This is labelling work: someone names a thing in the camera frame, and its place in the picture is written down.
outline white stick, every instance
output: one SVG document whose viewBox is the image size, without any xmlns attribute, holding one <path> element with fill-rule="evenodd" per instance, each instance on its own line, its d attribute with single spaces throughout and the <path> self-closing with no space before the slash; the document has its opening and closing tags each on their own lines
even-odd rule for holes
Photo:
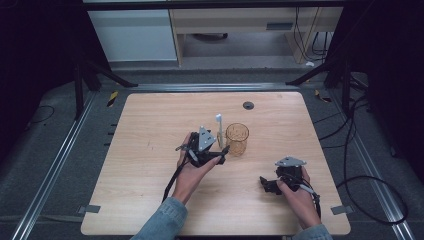
<svg viewBox="0 0 424 240">
<path fill-rule="evenodd" d="M 222 149 L 224 146 L 224 138 L 222 137 L 222 116 L 217 114 L 215 116 L 216 121 L 219 122 L 219 147 Z"/>
</svg>

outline sleeve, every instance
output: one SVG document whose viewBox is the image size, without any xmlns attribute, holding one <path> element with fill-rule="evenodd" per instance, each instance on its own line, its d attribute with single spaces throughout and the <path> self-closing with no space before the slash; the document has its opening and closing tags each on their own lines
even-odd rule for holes
<svg viewBox="0 0 424 240">
<path fill-rule="evenodd" d="M 173 240 L 184 226 L 186 218 L 187 208 L 184 204 L 168 197 L 131 240 Z"/>
<path fill-rule="evenodd" d="M 323 224 L 307 228 L 293 237 L 293 240 L 332 240 L 330 233 Z"/>
</svg>

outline hand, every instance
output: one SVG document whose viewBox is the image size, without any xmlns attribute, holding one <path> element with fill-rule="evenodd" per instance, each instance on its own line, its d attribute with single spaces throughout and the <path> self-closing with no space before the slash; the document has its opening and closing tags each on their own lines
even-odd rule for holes
<svg viewBox="0 0 424 240">
<path fill-rule="evenodd" d="M 190 134 L 191 133 L 186 136 L 183 144 L 188 143 Z M 183 163 L 184 156 L 185 151 L 181 150 L 180 159 L 177 163 L 178 166 Z M 175 186 L 172 197 L 178 199 L 185 205 L 190 199 L 191 194 L 193 194 L 194 190 L 196 190 L 197 186 L 199 186 L 200 181 L 203 179 L 206 173 L 208 173 L 216 164 L 218 164 L 220 159 L 221 156 L 215 157 L 199 168 L 193 166 L 191 163 L 184 165 L 183 169 L 177 177 L 177 184 Z"/>
<path fill-rule="evenodd" d="M 302 167 L 303 178 L 310 183 L 310 178 L 306 169 Z M 312 196 L 307 191 L 299 188 L 293 192 L 283 181 L 277 181 L 278 188 L 283 192 L 290 207 L 299 219 L 299 224 L 303 229 L 321 224 L 321 219 L 315 209 Z"/>
</svg>

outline person's left hand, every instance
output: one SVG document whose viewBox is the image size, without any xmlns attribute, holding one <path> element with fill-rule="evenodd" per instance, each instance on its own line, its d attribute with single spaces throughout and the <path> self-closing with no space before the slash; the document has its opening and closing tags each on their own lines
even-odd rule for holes
<svg viewBox="0 0 424 240">
<path fill-rule="evenodd" d="M 190 134 L 186 136 L 183 144 L 187 144 L 190 139 Z M 185 156 L 185 151 L 180 150 L 180 159 L 178 160 L 177 167 L 183 163 Z M 221 156 L 215 157 L 207 162 L 205 165 L 197 168 L 193 166 L 190 162 L 185 164 L 180 174 L 177 177 L 177 184 L 175 186 L 174 193 L 172 197 L 178 199 L 184 205 L 190 199 L 194 190 L 199 186 L 200 181 L 216 164 L 218 164 Z"/>
</svg>

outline person's right hand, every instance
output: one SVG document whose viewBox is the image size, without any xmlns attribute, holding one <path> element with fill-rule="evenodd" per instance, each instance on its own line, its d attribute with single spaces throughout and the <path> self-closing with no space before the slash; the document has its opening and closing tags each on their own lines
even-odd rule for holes
<svg viewBox="0 0 424 240">
<path fill-rule="evenodd" d="M 303 179 L 310 183 L 310 178 L 306 169 L 302 167 Z M 299 224 L 303 229 L 321 224 L 321 219 L 315 209 L 312 196 L 307 191 L 299 188 L 293 192 L 283 181 L 277 180 L 278 188 L 283 192 L 290 207 L 299 219 Z"/>
</svg>

